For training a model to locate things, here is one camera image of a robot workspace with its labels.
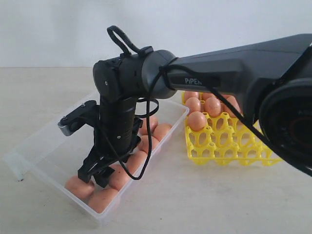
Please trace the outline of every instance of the tabletop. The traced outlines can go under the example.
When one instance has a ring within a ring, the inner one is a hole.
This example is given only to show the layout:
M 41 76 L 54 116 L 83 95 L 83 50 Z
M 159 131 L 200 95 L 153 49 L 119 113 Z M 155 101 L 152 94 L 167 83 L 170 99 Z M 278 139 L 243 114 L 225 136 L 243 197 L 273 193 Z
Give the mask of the tabletop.
M 95 90 L 92 68 L 0 68 L 0 84 L 0 157 Z M 100 229 L 31 173 L 17 182 L 1 160 L 0 233 L 311 232 L 311 179 L 285 162 L 198 166 L 183 133 L 162 153 Z

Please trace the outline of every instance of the white wall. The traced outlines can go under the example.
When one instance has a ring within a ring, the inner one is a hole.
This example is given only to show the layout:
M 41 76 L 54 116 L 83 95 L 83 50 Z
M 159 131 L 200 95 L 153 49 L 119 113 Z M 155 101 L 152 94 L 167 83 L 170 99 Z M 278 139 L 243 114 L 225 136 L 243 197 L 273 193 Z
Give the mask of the white wall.
M 93 66 L 113 24 L 182 57 L 312 33 L 312 0 L 0 0 L 0 67 Z

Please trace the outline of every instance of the clear plastic container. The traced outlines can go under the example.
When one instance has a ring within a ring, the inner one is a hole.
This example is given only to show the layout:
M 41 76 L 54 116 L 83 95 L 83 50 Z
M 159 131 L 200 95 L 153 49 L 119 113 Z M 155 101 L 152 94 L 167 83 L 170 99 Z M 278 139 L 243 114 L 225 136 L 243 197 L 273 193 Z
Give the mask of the clear plastic container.
M 77 174 L 82 161 L 91 150 L 93 145 L 93 128 L 85 125 L 72 136 L 64 136 L 57 126 L 58 121 L 64 115 L 73 111 L 83 102 L 88 100 L 96 100 L 98 102 L 98 99 L 99 95 L 97 92 L 88 95 L 77 105 L 65 111 L 63 115 L 60 115 L 16 146 L 3 159 L 19 181 L 23 181 L 25 173 L 32 172 L 39 179 L 55 188 L 73 205 L 86 212 L 100 226 L 103 226 L 112 217 L 113 211 L 122 204 L 125 196 L 129 193 L 129 189 L 132 189 L 140 180 L 134 181 L 130 179 L 111 204 L 101 214 L 96 213 L 85 202 L 64 188 L 65 182 L 71 176 Z M 146 103 L 138 103 L 136 114 L 144 114 L 145 112 Z M 145 173 L 148 173 L 149 169 L 153 167 L 153 162 L 157 160 L 157 157 L 161 156 L 161 152 L 170 146 L 170 140 L 172 140 L 174 135 L 184 131 L 184 119 L 188 112 L 189 109 L 182 104 L 170 100 L 159 100 L 159 111 L 156 113 L 159 123 L 169 123 L 173 127 L 153 150 Z M 142 166 L 138 168 L 135 176 L 138 176 Z

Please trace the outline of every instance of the yellow egg tray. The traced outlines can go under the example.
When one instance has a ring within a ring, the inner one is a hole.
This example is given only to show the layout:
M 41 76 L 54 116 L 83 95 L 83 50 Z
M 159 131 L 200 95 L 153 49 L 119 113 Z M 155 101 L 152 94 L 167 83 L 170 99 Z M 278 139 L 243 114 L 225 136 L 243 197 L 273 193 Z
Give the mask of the yellow egg tray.
M 184 92 L 182 103 L 185 104 Z M 272 166 L 282 161 L 237 118 L 230 117 L 226 112 L 218 117 L 211 117 L 206 112 L 203 114 L 207 124 L 199 132 L 191 130 L 187 125 L 187 118 L 184 121 L 188 158 L 195 164 L 204 165 L 215 161 L 225 166 L 232 161 L 238 161 L 243 166 L 255 162 Z M 254 127 L 260 131 L 258 122 Z

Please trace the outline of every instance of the robotic arm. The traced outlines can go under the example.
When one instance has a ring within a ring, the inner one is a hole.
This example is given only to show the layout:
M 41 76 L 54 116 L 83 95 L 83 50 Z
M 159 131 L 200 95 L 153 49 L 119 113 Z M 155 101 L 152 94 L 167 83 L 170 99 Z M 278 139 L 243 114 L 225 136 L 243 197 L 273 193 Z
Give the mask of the robotic arm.
M 78 170 L 80 179 L 93 176 L 105 187 L 116 161 L 132 179 L 140 179 L 151 144 L 140 176 L 133 177 L 123 163 L 140 142 L 141 118 L 147 118 L 149 130 L 149 116 L 157 111 L 150 112 L 150 101 L 158 105 L 157 99 L 177 90 L 213 93 L 277 155 L 312 176 L 312 34 L 177 58 L 151 46 L 138 49 L 116 26 L 107 32 L 123 53 L 93 67 L 99 105 L 88 101 L 58 123 L 66 136 L 84 124 L 94 128 L 94 146 Z M 221 94 L 233 95 L 243 115 Z M 142 101 L 147 113 L 136 116 L 136 103 Z M 253 127 L 257 120 L 263 134 Z

